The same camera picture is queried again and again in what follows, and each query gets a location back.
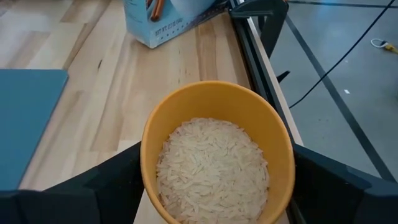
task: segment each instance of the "orange bowl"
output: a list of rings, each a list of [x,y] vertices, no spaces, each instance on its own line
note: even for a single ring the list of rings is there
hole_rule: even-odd
[[[141,143],[141,172],[149,199],[169,224],[178,224],[162,206],[156,186],[156,163],[162,144],[182,122],[192,118],[230,121],[244,128],[263,150],[270,175],[268,201],[258,223],[274,223],[292,196],[295,166],[287,130],[272,106],[245,87],[221,81],[184,86],[164,98],[146,122]]]

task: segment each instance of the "gray floor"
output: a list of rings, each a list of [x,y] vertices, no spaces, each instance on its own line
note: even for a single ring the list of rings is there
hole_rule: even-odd
[[[313,0],[386,5],[389,0]],[[382,8],[290,4],[289,17],[324,70],[355,43]],[[330,80],[370,143],[398,180],[398,55],[371,46],[373,38],[398,46],[398,9],[389,9],[361,43],[330,73]],[[298,100],[319,75],[285,24],[271,57],[288,104]],[[329,91],[321,83],[292,108],[304,144],[325,156],[379,176]]]

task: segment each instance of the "blue cutting board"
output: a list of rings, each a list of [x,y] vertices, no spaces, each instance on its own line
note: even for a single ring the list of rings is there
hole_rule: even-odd
[[[0,70],[0,190],[18,188],[67,80],[64,70]]]

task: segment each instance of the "wooden countertop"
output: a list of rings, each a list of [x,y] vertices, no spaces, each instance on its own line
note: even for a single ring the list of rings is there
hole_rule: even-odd
[[[251,19],[249,24],[302,144]],[[225,80],[249,88],[227,14],[151,50],[126,32],[120,0],[2,1],[0,49],[1,68],[59,68],[70,76],[21,189],[47,189],[139,142],[154,106],[184,84]],[[135,223],[156,220],[161,218],[144,193]],[[284,214],[280,223],[286,222]]]

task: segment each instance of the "rice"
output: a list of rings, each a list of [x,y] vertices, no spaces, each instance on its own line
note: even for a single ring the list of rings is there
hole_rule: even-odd
[[[182,223],[255,223],[267,201],[267,161],[228,121],[184,122],[163,143],[156,171],[160,201]]]

